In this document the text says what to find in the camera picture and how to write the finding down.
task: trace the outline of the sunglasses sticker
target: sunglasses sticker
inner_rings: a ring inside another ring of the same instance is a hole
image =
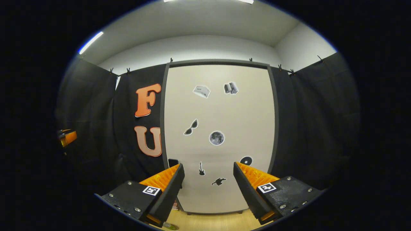
[[[200,86],[197,85],[194,90],[193,90],[194,94],[202,97],[202,98],[208,98],[208,96],[210,95],[210,89],[206,86]]]
[[[189,135],[193,134],[193,129],[196,129],[198,126],[199,126],[199,121],[198,121],[198,119],[195,119],[191,123],[191,127],[188,128],[187,130],[185,130],[184,135],[189,136]]]

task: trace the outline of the wooden floor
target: wooden floor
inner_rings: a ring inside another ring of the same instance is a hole
[[[227,215],[187,215],[185,212],[172,210],[167,222],[181,231],[250,231],[262,226],[250,209],[242,214]]]

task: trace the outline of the gray frame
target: gray frame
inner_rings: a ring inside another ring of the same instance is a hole
[[[163,156],[163,162],[164,162],[164,168],[168,169],[169,168],[169,160],[167,158],[166,154],[166,141],[165,141],[165,135],[164,135],[164,98],[165,98],[165,93],[166,93],[166,84],[167,84],[167,76],[169,73],[169,68],[172,67],[182,67],[182,66],[193,66],[193,65],[234,65],[234,66],[244,66],[244,67],[256,67],[256,68],[262,68],[262,69],[267,69],[268,75],[270,76],[270,81],[271,81],[271,88],[272,88],[272,94],[273,94],[273,99],[274,99],[274,113],[275,113],[275,130],[274,130],[274,146],[272,149],[272,156],[271,156],[271,161],[270,165],[268,168],[268,173],[271,173],[272,171],[272,166],[274,164],[275,160],[275,154],[277,152],[277,143],[278,143],[278,101],[277,101],[277,90],[275,87],[275,82],[274,78],[272,76],[271,72],[271,66],[269,64],[261,63],[261,62],[253,62],[253,61],[243,61],[243,60],[231,60],[231,59],[199,59],[199,60],[186,60],[186,61],[179,61],[179,62],[169,62],[166,65],[166,69],[164,71],[164,79],[163,79],[163,84],[162,84],[162,95],[161,95],[161,106],[160,106],[160,130],[161,130],[161,146],[162,146],[162,156]],[[182,210],[183,208],[181,207],[180,202],[178,201],[178,198],[176,198],[178,207]]]

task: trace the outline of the moon sticker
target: moon sticker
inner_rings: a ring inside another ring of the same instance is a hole
[[[218,146],[224,143],[225,137],[222,132],[214,131],[210,134],[209,140],[212,145]]]

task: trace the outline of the black curtain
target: black curtain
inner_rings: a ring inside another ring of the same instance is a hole
[[[164,170],[162,154],[151,157],[144,154],[137,143],[135,126],[147,129],[145,134],[147,147],[155,148],[154,138],[150,132],[152,127],[160,127],[161,90],[155,93],[155,103],[148,106],[150,115],[136,118],[138,95],[136,91],[154,84],[163,84],[166,64],[146,67],[122,74],[114,97],[114,133],[124,163],[134,181],[142,181]]]
[[[82,188],[105,194],[129,179],[113,132],[117,75],[74,58],[61,82],[55,115],[58,129],[77,139],[64,148]]]
[[[360,103],[354,77],[340,53],[295,75],[274,77],[280,125],[272,174],[329,187],[356,152]]]

